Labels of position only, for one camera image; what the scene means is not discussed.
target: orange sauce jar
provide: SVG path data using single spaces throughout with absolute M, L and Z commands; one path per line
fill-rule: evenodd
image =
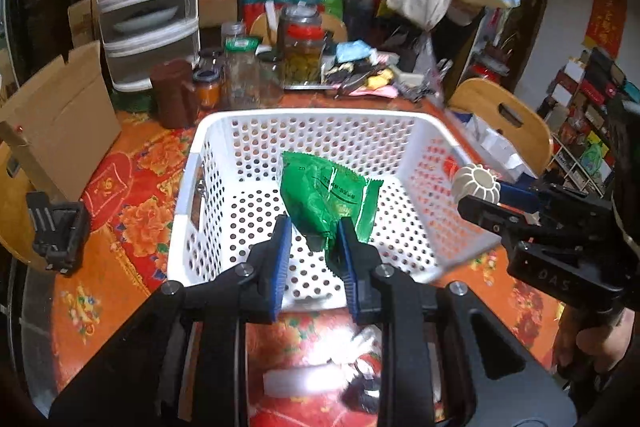
M 220 101 L 220 68 L 212 70 L 196 71 L 193 74 L 193 84 L 200 100 L 200 106 L 205 109 L 213 109 Z

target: human hand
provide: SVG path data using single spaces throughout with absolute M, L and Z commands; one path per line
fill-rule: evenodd
M 580 331 L 580 320 L 576 310 L 565 308 L 553 347 L 553 365 L 566 367 L 574 359 L 575 346 L 594 357 L 593 367 L 602 374 L 625 356 L 631 342 L 636 314 L 625 309 L 617 325 L 600 326 Z

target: white plate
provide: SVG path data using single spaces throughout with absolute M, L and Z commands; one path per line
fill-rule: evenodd
M 113 29 L 117 32 L 128 34 L 137 33 L 151 28 L 156 28 L 161 24 L 169 22 L 174 18 L 178 11 L 178 7 L 167 8 L 166 10 L 158 10 L 157 12 L 141 15 L 140 17 L 134 17 L 127 19 L 126 21 L 119 22 L 113 25 Z

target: chair backrest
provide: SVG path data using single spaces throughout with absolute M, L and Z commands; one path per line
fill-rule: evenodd
M 11 149 L 6 143 L 0 143 L 0 244 L 18 261 L 43 271 L 46 261 L 31 246 L 35 232 L 27 211 L 26 195 L 33 190 L 33 185 L 10 159 Z
M 527 105 L 498 84 L 470 78 L 460 84 L 449 100 L 453 110 L 471 112 L 508 139 L 538 176 L 553 155 L 551 131 Z

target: green jar lid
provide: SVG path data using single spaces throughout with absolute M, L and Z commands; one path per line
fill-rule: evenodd
M 260 39 L 256 37 L 238 37 L 227 39 L 225 49 L 228 52 L 254 52 L 260 45 Z

